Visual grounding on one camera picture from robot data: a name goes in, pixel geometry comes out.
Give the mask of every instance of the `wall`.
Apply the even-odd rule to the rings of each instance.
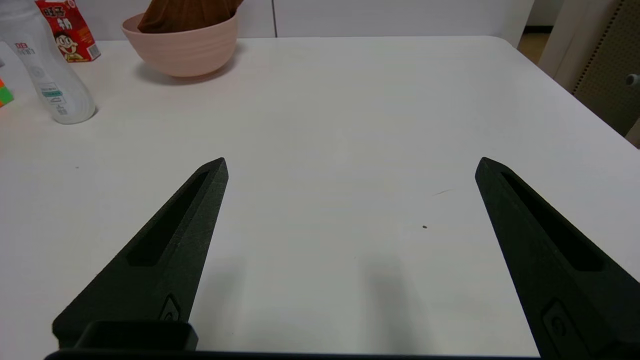
[[[536,0],[531,8],[527,25],[553,26],[556,23],[564,0]]]
[[[493,35],[517,45],[534,0],[244,0],[240,37]],[[150,0],[76,0],[98,40]]]
[[[150,2],[151,0],[76,0],[97,40],[125,40],[120,30],[122,22],[144,12]],[[244,0],[238,10],[238,16],[240,37],[275,36],[271,0]]]
[[[533,0],[274,0],[279,37],[493,35],[516,46]]]

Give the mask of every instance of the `juice box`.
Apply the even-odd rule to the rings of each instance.
[[[36,4],[67,62],[93,61],[100,56],[98,45],[74,0],[36,0]]]

